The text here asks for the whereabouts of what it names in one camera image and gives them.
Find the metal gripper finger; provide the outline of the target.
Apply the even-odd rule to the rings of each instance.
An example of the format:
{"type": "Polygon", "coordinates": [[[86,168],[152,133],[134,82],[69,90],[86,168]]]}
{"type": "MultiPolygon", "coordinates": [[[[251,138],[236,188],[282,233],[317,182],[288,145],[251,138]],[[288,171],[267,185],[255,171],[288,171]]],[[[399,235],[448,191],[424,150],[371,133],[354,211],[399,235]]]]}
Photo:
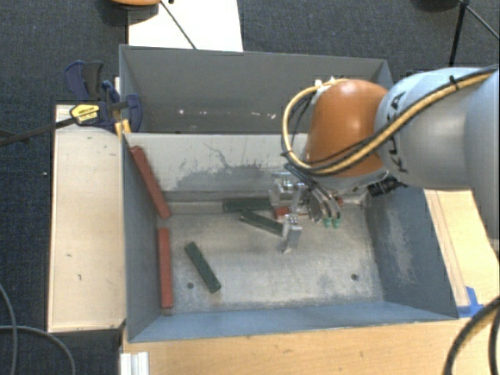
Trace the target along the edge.
{"type": "Polygon", "coordinates": [[[272,175],[273,182],[269,190],[272,207],[290,206],[295,192],[294,177],[289,172],[278,172],[272,175]]]}
{"type": "Polygon", "coordinates": [[[280,242],[277,250],[280,253],[288,253],[297,248],[302,234],[302,227],[298,223],[298,217],[295,214],[287,214],[282,223],[280,242]]]}

